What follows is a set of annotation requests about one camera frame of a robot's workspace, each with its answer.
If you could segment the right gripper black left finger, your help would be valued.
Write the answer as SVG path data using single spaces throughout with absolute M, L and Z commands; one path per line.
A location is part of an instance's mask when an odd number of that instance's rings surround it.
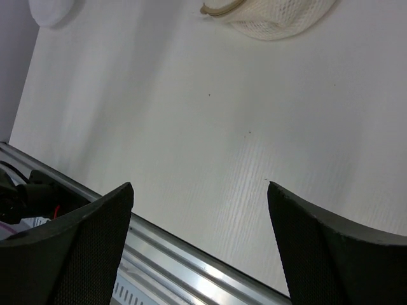
M 1 241 L 1 304 L 109 304 L 133 203 L 127 182 Z

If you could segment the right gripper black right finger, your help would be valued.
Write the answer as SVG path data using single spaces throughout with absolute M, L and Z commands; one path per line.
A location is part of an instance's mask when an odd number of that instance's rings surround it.
M 406 237 L 271 182 L 268 211 L 293 304 L 406 304 Z

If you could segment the cream mesh laundry bag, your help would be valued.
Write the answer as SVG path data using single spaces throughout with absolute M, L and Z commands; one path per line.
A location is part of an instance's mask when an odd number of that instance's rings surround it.
M 275 41 L 306 31 L 335 4 L 335 0 L 204 1 L 200 13 L 232 26 L 244 35 Z

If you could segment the white blue-trimmed mesh bag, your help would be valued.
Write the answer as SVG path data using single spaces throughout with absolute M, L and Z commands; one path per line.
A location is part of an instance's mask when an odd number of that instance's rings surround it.
M 40 27 L 52 27 L 72 9 L 75 0 L 28 0 L 29 9 Z

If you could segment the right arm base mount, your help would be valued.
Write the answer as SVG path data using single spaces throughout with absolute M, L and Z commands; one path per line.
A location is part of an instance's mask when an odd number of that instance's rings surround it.
M 22 219 L 56 219 L 89 204 L 89 200 L 39 170 L 23 184 L 1 170 L 1 222 L 18 224 Z

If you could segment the aluminium front rail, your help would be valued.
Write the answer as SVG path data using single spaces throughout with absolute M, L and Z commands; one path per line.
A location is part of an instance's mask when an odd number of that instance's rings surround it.
M 1 144 L 1 170 L 23 184 L 39 170 L 92 203 L 99 195 L 26 153 Z M 52 221 L 1 222 L 1 241 Z M 117 274 L 177 304 L 289 304 L 288 297 L 132 213 Z

